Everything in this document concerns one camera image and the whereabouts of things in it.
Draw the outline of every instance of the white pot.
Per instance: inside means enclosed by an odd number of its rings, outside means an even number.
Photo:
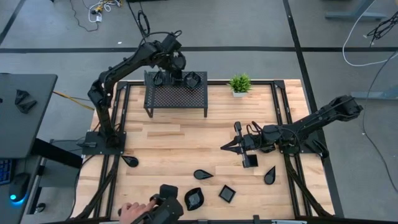
[[[242,98],[247,95],[247,93],[235,93],[234,91],[232,91],[232,94],[235,98]]]

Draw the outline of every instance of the computer mouse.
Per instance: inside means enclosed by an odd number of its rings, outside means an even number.
[[[25,197],[29,177],[30,175],[27,173],[20,173],[14,176],[14,180],[12,180],[9,186],[9,196],[12,202],[19,202]]]

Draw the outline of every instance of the yellow cable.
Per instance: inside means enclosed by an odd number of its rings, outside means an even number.
[[[87,105],[85,105],[85,104],[83,104],[83,103],[80,103],[79,101],[73,99],[72,97],[70,97],[70,96],[68,96],[68,95],[66,95],[66,94],[60,93],[60,92],[58,92],[58,91],[53,91],[53,93],[57,94],[58,96],[62,96],[62,97],[64,97],[64,98],[66,98],[66,99],[72,100],[73,102],[79,104],[80,106],[82,106],[82,107],[84,107],[84,108],[86,108],[86,109],[89,109],[89,110],[92,110],[92,111],[95,110],[94,108],[92,108],[92,107],[90,107],[90,106],[87,106]]]

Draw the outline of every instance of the finger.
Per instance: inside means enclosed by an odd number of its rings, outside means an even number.
[[[144,209],[146,207],[146,205],[145,204],[140,204],[139,206],[138,206],[138,210],[142,210],[142,209]]]
[[[144,211],[145,212],[149,212],[151,209],[153,209],[153,207],[156,205],[156,200],[151,200],[147,206],[145,206]]]
[[[124,204],[122,205],[122,211],[126,211],[127,209],[129,209],[130,206],[131,206],[130,203],[124,203]]]
[[[129,208],[129,210],[136,209],[137,207],[138,207],[138,203],[136,202],[136,203],[134,203],[134,204],[131,205],[131,207]]]

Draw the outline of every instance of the green plant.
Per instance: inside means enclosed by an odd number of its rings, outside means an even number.
[[[235,93],[247,93],[250,90],[251,82],[249,76],[244,74],[235,75],[229,85]]]

